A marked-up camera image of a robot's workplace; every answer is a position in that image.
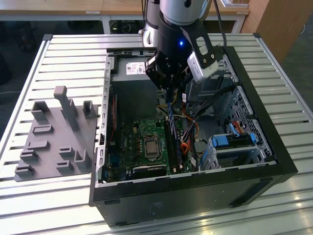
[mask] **black cable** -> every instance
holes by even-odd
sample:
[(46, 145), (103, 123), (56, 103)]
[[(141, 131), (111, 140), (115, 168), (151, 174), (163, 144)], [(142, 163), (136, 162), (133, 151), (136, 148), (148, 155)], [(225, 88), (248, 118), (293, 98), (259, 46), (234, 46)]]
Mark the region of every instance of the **black cable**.
[(166, 112), (164, 109), (162, 109), (161, 107), (158, 107), (158, 109), (160, 109), (165, 115), (168, 116), (168, 112)]
[(147, 15), (148, 15), (148, 3), (149, 3), (149, 0), (146, 0), (146, 10), (145, 10), (145, 24), (147, 23)]
[(203, 114), (205, 112), (206, 109), (208, 109), (209, 107), (211, 107), (215, 101), (221, 96), (223, 95), (224, 93), (227, 93), (227, 92), (231, 92), (233, 91), (234, 89), (236, 88), (235, 85), (231, 85), (231, 86), (228, 86), (228, 87), (224, 87), (222, 89), (220, 89), (218, 92), (216, 92), (214, 95), (212, 95), (206, 102), (204, 102), (200, 108), (198, 109), (198, 111), (196, 111), (194, 117), (193, 117), (193, 120), (197, 120), (198, 117)]
[(144, 12), (144, 9), (143, 9), (143, 0), (141, 0), (141, 10), (142, 10), (143, 26), (145, 26), (145, 12)]
[(227, 39), (226, 39), (226, 35), (225, 35), (225, 32), (224, 32), (224, 30), (223, 30), (223, 26), (222, 26), (222, 20), (221, 20), (221, 15), (220, 15), (219, 6), (217, 5), (216, 0), (213, 0), (213, 1), (214, 1), (215, 9), (216, 9), (217, 19), (218, 19), (219, 25), (220, 25), (220, 30), (221, 30), (221, 33), (222, 33), (222, 36), (223, 36), (224, 50), (225, 50), (225, 52), (226, 52)]
[(202, 142), (204, 142), (205, 144), (207, 144), (207, 141), (204, 140), (204, 139), (199, 139), (199, 141), (202, 141)]
[(214, 95), (212, 95), (206, 102), (204, 102), (200, 108), (198, 109), (198, 111), (196, 111), (195, 115), (192, 118), (192, 123), (191, 125), (187, 128), (186, 130), (186, 134), (184, 134), (184, 139), (183, 142), (186, 142), (186, 140), (189, 138), (191, 130), (193, 130), (193, 126), (195, 124), (195, 122), (198, 120), (198, 118), (205, 112), (206, 109), (208, 109), (209, 107), (211, 107), (215, 101), (224, 93), (226, 92), (231, 92), (236, 88), (235, 85), (232, 86), (228, 86), (228, 87), (224, 87), (222, 89), (220, 89), (218, 92), (216, 92)]

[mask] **white table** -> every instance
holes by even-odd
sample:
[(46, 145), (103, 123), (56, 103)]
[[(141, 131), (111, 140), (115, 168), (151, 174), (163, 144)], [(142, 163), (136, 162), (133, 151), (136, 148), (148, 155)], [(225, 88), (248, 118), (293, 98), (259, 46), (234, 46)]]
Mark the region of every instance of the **white table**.
[[(219, 34), (209, 35), (222, 44)], [(57, 85), (76, 105), (101, 112), (106, 49), (140, 47), (136, 35), (67, 35), (43, 41), (0, 142), (0, 234), (304, 234), (313, 227), (313, 115), (261, 39), (228, 35), (299, 173), (247, 206), (110, 228), (88, 206), (90, 174), (15, 182), (14, 170), (33, 116), (34, 100), (49, 107)]]

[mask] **cable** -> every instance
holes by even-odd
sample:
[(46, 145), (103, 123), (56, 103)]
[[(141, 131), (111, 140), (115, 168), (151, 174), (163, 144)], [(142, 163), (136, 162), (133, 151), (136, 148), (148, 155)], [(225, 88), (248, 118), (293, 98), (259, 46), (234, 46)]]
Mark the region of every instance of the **cable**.
[(207, 144), (207, 141), (204, 139), (199, 139), (199, 141), (204, 142), (205, 144)]
[[(175, 98), (173, 100), (173, 102), (171, 103), (171, 105), (175, 104), (176, 103), (176, 100), (177, 100), (177, 93), (175, 93)], [(163, 107), (163, 108), (167, 108), (167, 105), (166, 104), (162, 104), (162, 105), (157, 105), (157, 107)]]
[[(186, 114), (185, 108), (182, 109), (182, 114), (183, 114), (186, 118), (188, 118), (189, 121), (192, 121), (192, 118)], [(200, 128), (199, 128), (199, 126), (198, 126), (198, 124), (197, 124), (196, 122), (195, 122), (195, 125), (196, 125), (196, 128), (197, 128), (197, 133), (196, 133), (196, 135), (195, 135), (195, 138), (197, 138), (197, 137), (198, 137), (198, 134), (199, 134)]]
[(226, 35), (225, 35), (225, 32), (224, 32), (224, 30), (223, 30), (223, 26), (222, 26), (222, 20), (221, 20), (221, 15), (220, 15), (219, 6), (217, 5), (216, 0), (213, 0), (213, 1), (214, 1), (214, 5), (215, 5), (216, 14), (217, 14), (217, 19), (218, 19), (219, 25), (220, 25), (220, 30), (221, 30), (221, 33), (222, 33), (222, 36), (223, 36), (224, 50), (226, 51), (226, 48), (227, 48), (227, 39), (226, 39)]
[[(168, 112), (166, 112), (164, 109), (162, 109), (161, 107), (157, 107), (157, 108), (160, 109), (160, 111), (161, 111), (164, 115), (168, 116)], [(178, 115), (178, 114), (173, 114), (173, 116), (174, 116), (174, 117), (180, 117), (180, 118), (187, 118), (186, 116)]]
[(19, 91), (19, 92), (2, 92), (0, 94), (10, 94), (10, 93), (21, 93), (21, 91)]
[(244, 131), (243, 131), (242, 128), (240, 127), (240, 124), (239, 124), (238, 121), (232, 121), (231, 123), (236, 126), (236, 128), (237, 128), (237, 130), (238, 130), (239, 133), (241, 133), (241, 134), (244, 133)]
[(141, 10), (142, 10), (142, 20), (143, 20), (143, 25), (145, 26), (145, 11), (143, 9), (143, 0), (141, 0)]
[(231, 92), (233, 91), (234, 89), (236, 88), (235, 85), (231, 85), (231, 86), (228, 86), (228, 87), (224, 87), (222, 89), (220, 89), (218, 92), (216, 92), (214, 95), (212, 95), (206, 102), (204, 102), (200, 108), (198, 109), (198, 111), (195, 113), (194, 117), (193, 117), (193, 120), (197, 120), (198, 117), (203, 114), (205, 112), (206, 109), (208, 109), (209, 107), (211, 107), (215, 101), (221, 96), (223, 95), (224, 93), (227, 93), (227, 92)]
[(200, 115), (202, 115), (206, 109), (208, 109), (209, 107), (211, 107), (215, 101), (224, 93), (226, 92), (231, 92), (236, 88), (235, 85), (232, 86), (228, 86), (228, 87), (224, 87), (222, 89), (220, 89), (218, 92), (216, 92), (214, 95), (212, 95), (206, 102), (204, 102), (200, 108), (198, 109), (198, 111), (195, 113), (195, 115), (192, 118), (192, 123), (191, 125), (187, 128), (187, 130), (185, 131), (184, 135), (182, 136), (182, 141), (186, 142), (186, 140), (188, 139), (189, 135), (190, 135), (190, 131), (193, 130), (193, 125), (196, 123), (196, 121), (199, 119)]

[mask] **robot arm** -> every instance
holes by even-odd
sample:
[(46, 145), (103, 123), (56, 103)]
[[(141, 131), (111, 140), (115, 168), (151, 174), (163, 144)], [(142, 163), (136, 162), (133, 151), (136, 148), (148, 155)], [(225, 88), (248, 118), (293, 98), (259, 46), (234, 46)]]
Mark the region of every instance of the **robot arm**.
[(199, 19), (202, 6), (201, 0), (160, 0), (156, 52), (146, 63), (146, 73), (158, 88), (172, 92), (217, 71), (223, 50), (212, 46)]

